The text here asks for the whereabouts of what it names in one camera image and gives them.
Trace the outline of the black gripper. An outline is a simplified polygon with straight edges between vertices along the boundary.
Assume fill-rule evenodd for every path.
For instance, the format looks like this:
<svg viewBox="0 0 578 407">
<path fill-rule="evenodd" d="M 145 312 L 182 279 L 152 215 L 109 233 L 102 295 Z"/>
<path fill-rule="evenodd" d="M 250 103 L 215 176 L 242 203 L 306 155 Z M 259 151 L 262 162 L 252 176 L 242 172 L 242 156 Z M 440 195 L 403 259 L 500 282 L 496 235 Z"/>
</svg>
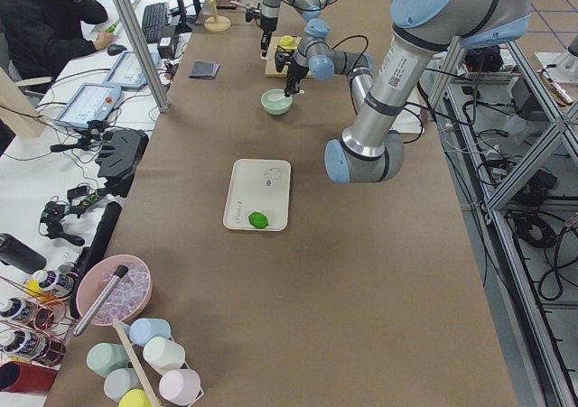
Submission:
<svg viewBox="0 0 578 407">
<path fill-rule="evenodd" d="M 286 91 L 299 92 L 300 82 L 307 75 L 307 61 L 299 54 L 294 54 L 291 58 L 287 71 Z"/>
<path fill-rule="evenodd" d="M 271 43 L 272 35 L 276 31 L 276 19 L 262 18 L 260 21 L 260 28 L 263 32 L 260 41 L 261 55 L 266 56 Z"/>
</svg>

